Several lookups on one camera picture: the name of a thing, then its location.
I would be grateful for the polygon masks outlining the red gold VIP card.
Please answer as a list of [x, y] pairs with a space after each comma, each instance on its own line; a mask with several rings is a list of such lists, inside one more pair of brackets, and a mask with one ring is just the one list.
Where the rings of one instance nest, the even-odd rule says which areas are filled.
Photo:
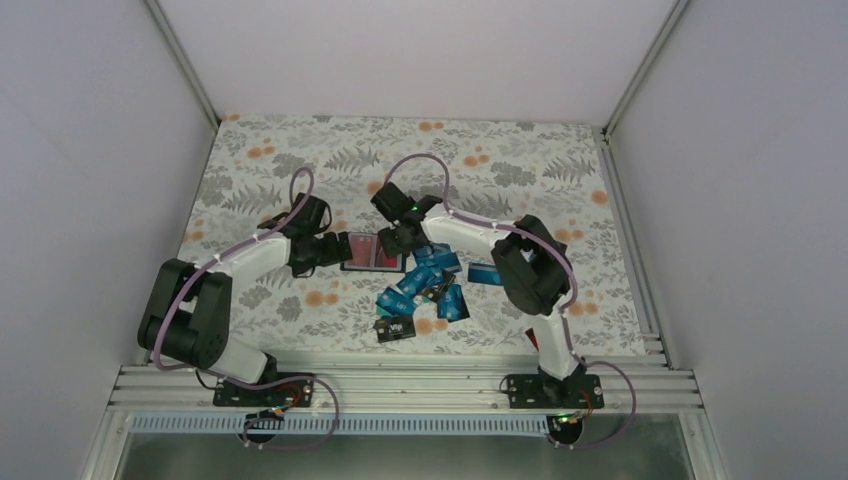
[[389, 256], [382, 246], [378, 246], [375, 254], [375, 267], [385, 271], [398, 271], [401, 268], [401, 257]]

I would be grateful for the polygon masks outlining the black leather card holder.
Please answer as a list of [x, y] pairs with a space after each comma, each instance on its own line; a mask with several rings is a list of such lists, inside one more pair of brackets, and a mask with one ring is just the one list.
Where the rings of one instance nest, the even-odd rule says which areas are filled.
[[342, 271], [404, 273], [406, 260], [400, 256], [389, 257], [376, 234], [352, 232], [349, 234], [352, 258], [340, 265]]

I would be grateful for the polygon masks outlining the blue VIP card with chip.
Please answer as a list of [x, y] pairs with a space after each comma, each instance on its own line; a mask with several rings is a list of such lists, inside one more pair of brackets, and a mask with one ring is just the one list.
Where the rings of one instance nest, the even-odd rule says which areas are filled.
[[421, 264], [407, 273], [396, 284], [396, 287], [405, 297], [413, 298], [423, 290], [439, 284], [442, 277], [442, 272], [438, 267]]

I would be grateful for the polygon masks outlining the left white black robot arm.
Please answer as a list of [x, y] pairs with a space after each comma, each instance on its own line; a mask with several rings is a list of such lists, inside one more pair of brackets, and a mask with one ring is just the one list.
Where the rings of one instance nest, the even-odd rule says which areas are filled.
[[164, 262], [137, 332], [139, 346], [157, 366], [169, 358], [177, 367], [213, 372], [239, 382], [252, 404], [270, 402], [278, 391], [275, 360], [231, 338], [233, 297], [280, 267], [301, 278], [352, 259], [349, 233], [330, 231], [329, 218], [326, 201], [301, 193], [293, 211], [261, 222], [224, 252], [200, 262]]

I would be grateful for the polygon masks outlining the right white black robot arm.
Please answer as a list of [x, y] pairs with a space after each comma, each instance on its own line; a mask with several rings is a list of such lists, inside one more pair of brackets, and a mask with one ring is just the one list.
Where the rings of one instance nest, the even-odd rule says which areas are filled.
[[433, 195], [414, 200], [392, 182], [382, 186], [371, 203], [391, 223], [378, 232], [391, 256], [444, 243], [492, 260], [508, 300], [531, 317], [544, 399], [565, 407], [578, 397], [578, 378], [585, 368], [563, 319], [577, 299], [577, 280], [565, 250], [539, 218], [487, 218]]

